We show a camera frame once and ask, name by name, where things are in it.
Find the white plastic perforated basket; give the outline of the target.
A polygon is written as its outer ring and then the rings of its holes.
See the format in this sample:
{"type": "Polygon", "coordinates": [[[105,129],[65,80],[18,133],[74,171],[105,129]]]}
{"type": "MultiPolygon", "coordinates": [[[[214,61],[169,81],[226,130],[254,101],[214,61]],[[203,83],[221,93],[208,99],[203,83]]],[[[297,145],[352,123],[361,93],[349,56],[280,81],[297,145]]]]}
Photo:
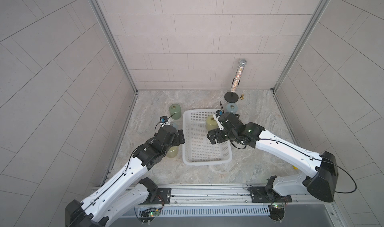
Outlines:
{"type": "Polygon", "coordinates": [[[233,158],[230,142],[211,144],[207,138],[207,117],[216,109],[189,110],[183,114],[183,161],[190,166],[220,165],[233,158]]]}

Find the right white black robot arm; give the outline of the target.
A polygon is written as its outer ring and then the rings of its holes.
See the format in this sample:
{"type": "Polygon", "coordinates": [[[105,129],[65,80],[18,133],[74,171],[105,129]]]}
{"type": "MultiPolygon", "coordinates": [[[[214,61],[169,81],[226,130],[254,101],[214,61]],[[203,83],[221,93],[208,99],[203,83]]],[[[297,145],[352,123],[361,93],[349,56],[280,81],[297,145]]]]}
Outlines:
{"type": "Polygon", "coordinates": [[[287,142],[264,127],[248,123],[244,125],[238,114],[213,114],[218,128],[208,132],[211,144],[235,142],[244,147],[252,147],[268,152],[292,166],[301,173],[288,177],[271,176],[265,187],[265,195],[271,201],[290,195],[310,194],[316,199],[331,203],[334,201],[339,177],[335,156],[329,152],[319,154],[287,142]]]}

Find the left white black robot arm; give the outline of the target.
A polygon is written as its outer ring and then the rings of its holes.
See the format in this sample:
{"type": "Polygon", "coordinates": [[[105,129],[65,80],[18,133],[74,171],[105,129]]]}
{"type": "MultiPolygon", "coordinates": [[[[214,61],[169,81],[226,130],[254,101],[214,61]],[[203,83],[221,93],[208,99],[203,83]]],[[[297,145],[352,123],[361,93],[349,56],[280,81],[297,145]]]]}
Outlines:
{"type": "Polygon", "coordinates": [[[128,162],[102,187],[82,201],[65,208],[66,227],[109,227],[139,204],[150,204],[158,186],[144,175],[170,150],[185,143],[184,132],[171,125],[160,127],[155,136],[138,146],[128,162]]]}

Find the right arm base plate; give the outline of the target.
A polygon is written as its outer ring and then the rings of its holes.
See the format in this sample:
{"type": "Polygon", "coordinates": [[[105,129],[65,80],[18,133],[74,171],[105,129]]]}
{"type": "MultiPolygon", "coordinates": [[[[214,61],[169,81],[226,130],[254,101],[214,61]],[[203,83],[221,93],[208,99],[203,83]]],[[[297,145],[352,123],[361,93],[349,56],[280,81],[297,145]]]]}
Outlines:
{"type": "Polygon", "coordinates": [[[253,203],[284,203],[288,204],[292,202],[292,197],[281,196],[274,190],[266,191],[266,187],[254,187],[247,185],[247,190],[250,192],[253,203]]]}

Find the green canister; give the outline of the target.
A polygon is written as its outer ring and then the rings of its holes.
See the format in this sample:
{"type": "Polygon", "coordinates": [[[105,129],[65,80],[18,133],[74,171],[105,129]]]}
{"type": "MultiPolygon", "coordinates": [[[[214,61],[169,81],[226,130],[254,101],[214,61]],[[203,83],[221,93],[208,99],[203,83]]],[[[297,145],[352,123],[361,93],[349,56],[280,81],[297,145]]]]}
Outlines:
{"type": "Polygon", "coordinates": [[[170,105],[169,112],[171,115],[171,119],[173,119],[173,120],[178,120],[182,116],[182,110],[181,110],[181,106],[179,104],[170,105]]]}

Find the yellow-green canister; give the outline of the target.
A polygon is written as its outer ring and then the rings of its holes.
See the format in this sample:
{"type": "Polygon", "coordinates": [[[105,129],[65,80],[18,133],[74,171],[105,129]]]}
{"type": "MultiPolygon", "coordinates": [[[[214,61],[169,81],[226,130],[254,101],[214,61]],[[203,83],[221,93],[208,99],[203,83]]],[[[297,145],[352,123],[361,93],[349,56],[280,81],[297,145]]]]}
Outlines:
{"type": "Polygon", "coordinates": [[[217,121],[214,119],[213,115],[210,115],[206,118],[206,129],[208,132],[217,129],[218,127],[219,126],[217,124],[217,121]]]}
{"type": "Polygon", "coordinates": [[[171,148],[169,149],[169,151],[167,152],[166,157],[168,157],[168,158],[174,158],[174,157],[176,157],[176,156],[178,155],[178,151],[179,151],[179,147],[178,147],[178,146],[176,146],[176,147],[171,147],[171,148]]]}

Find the blue-grey canister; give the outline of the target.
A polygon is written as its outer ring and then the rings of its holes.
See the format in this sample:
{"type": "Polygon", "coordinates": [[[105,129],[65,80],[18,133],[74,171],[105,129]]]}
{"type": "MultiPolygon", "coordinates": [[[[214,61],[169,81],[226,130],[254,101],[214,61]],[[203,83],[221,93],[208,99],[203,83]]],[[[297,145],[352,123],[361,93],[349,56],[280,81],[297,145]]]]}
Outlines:
{"type": "Polygon", "coordinates": [[[226,105],[227,112],[233,113],[234,115],[238,111],[238,106],[235,103],[228,103],[226,105]]]}
{"type": "Polygon", "coordinates": [[[178,125],[176,123],[170,123],[172,127],[174,127],[176,130],[178,130],[178,125]]]}

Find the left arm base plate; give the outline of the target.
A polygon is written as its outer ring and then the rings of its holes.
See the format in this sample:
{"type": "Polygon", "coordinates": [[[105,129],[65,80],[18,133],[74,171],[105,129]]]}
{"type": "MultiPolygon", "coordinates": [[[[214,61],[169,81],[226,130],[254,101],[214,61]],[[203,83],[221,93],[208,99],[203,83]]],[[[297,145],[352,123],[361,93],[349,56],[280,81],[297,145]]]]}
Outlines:
{"type": "Polygon", "coordinates": [[[169,204],[171,193],[171,188],[157,188],[156,192],[150,192],[147,203],[150,205],[169,204]]]}

